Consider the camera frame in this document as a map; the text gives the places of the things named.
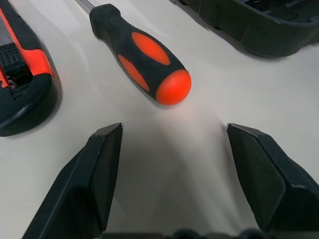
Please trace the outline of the black orange handled screwdriver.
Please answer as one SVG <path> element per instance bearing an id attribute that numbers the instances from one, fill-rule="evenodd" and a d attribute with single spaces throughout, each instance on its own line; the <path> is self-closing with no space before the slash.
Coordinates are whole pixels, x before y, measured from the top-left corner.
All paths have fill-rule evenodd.
<path id="1" fill-rule="evenodd" d="M 166 46 L 128 23 L 112 4 L 75 1 L 88 13 L 94 35 L 107 43 L 140 89 L 164 106 L 177 105 L 187 97 L 191 76 Z"/>

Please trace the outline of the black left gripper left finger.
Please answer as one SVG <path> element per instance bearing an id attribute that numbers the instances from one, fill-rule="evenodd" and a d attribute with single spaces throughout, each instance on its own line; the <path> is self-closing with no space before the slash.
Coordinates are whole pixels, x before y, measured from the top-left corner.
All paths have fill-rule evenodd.
<path id="1" fill-rule="evenodd" d="M 98 129 L 62 168 L 22 239 L 96 239 L 108 224 L 123 124 Z"/>

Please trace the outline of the orange black utility knife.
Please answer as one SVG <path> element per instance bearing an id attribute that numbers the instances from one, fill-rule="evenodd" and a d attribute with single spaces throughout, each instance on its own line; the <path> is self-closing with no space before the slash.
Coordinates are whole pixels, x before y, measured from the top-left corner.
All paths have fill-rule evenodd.
<path id="1" fill-rule="evenodd" d="M 37 127 L 59 95 L 44 45 L 9 0 L 0 0 L 0 137 Z"/>

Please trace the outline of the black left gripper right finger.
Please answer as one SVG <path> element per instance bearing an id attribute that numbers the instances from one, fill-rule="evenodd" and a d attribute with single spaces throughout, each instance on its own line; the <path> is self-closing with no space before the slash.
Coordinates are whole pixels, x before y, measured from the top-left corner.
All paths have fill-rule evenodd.
<path id="1" fill-rule="evenodd" d="M 226 127 L 237 176 L 265 239 L 319 239 L 319 184 L 257 129 Z"/>

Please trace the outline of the black tool case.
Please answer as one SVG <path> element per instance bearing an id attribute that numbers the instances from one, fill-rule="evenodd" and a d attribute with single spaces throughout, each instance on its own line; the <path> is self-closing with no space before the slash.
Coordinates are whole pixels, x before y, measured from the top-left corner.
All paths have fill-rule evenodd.
<path id="1" fill-rule="evenodd" d="M 319 0 L 175 0 L 248 51 L 287 57 L 319 43 Z"/>

